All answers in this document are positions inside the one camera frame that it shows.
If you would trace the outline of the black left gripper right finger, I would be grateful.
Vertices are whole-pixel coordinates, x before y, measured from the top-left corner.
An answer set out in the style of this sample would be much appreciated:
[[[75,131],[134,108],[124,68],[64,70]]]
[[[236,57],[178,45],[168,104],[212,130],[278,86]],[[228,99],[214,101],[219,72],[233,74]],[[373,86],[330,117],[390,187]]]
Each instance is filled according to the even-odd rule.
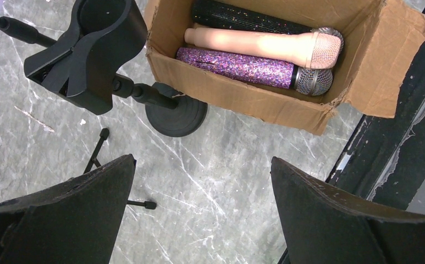
[[[425,215],[380,205],[273,157],[271,180],[291,263],[425,263]]]

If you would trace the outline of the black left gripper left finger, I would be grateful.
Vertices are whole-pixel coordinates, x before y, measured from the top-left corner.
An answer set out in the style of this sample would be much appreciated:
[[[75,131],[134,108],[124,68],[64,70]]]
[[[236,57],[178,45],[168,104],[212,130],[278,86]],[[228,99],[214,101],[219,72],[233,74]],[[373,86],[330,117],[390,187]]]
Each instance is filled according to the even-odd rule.
[[[108,263],[134,179],[123,155],[0,203],[0,263]]]

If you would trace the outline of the brown cardboard box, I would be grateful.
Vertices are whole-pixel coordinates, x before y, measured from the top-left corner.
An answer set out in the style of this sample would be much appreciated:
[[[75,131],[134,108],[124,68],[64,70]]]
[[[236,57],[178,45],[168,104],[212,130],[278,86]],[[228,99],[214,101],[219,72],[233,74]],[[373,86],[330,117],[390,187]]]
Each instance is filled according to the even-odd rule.
[[[425,15],[404,1],[231,1],[231,5],[311,27],[337,29],[345,40],[331,89],[310,97],[254,86],[175,59],[193,27],[192,1],[149,1],[147,59],[155,79],[200,101],[264,122],[323,134],[336,107],[393,118],[411,62],[425,42]]]

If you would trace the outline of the purple glitter microphone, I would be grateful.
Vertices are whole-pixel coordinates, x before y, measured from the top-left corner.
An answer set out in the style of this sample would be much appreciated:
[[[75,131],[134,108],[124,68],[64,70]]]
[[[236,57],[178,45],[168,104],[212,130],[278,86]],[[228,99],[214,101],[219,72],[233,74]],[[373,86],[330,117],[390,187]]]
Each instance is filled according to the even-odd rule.
[[[233,80],[293,89],[307,96],[322,95],[333,83],[330,69],[307,69],[283,60],[187,47],[178,49],[176,59]]]

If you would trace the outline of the pink peach microphone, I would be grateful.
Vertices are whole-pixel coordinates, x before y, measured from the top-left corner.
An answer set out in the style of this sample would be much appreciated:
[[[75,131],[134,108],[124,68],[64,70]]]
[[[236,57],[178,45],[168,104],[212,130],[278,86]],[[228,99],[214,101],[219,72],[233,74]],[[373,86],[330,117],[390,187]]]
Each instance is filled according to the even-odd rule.
[[[332,68],[342,48],[340,38],[321,32],[286,35],[198,27],[186,29],[184,40],[201,48],[284,60],[310,69]]]

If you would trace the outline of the black glitter microphone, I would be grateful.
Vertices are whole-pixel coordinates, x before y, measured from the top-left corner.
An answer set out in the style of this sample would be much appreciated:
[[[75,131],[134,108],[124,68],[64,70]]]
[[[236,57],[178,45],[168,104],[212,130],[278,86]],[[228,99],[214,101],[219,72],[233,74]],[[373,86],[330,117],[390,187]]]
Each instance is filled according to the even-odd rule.
[[[332,27],[312,28],[218,1],[195,1],[192,5],[192,20],[200,25],[216,29],[287,35],[320,32],[338,37],[341,40],[341,47],[344,46],[342,34]]]

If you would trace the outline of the black round-base clip stand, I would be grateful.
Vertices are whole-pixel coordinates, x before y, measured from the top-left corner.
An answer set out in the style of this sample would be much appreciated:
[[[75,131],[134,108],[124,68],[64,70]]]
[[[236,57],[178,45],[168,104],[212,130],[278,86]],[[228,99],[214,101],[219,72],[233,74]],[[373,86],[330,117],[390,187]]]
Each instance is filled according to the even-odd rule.
[[[203,123],[205,102],[171,86],[135,83],[118,69],[144,48],[148,30],[135,1],[76,1],[68,29],[54,40],[20,20],[0,16],[0,30],[43,50],[24,60],[31,81],[66,101],[101,115],[113,96],[145,105],[149,123],[161,134],[180,138]]]

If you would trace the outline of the black tripod shock-mount stand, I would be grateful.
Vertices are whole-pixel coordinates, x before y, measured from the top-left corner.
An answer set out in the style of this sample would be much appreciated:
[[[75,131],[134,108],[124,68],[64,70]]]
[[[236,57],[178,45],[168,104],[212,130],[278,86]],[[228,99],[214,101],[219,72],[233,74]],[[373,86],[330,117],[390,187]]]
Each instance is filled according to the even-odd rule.
[[[109,138],[110,135],[110,131],[108,128],[102,128],[100,135],[99,135],[99,140],[95,146],[95,149],[93,150],[91,157],[86,165],[86,168],[84,170],[84,174],[90,172],[92,170],[92,167],[100,167],[101,163],[98,160],[98,154],[104,144],[105,141],[107,141],[107,139]],[[153,201],[144,201],[144,202],[140,202],[140,201],[132,201],[132,200],[128,200],[126,202],[127,205],[129,206],[139,206],[139,207],[143,207],[147,210],[155,210],[157,208],[157,203],[153,202]]]

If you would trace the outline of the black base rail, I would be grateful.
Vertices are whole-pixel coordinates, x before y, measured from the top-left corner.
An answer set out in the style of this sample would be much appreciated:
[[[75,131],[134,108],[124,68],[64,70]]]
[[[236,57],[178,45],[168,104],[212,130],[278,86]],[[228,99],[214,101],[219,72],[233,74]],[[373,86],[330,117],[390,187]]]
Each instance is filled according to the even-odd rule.
[[[367,201],[408,212],[424,180],[425,43],[400,89],[395,118],[362,117],[324,182]]]

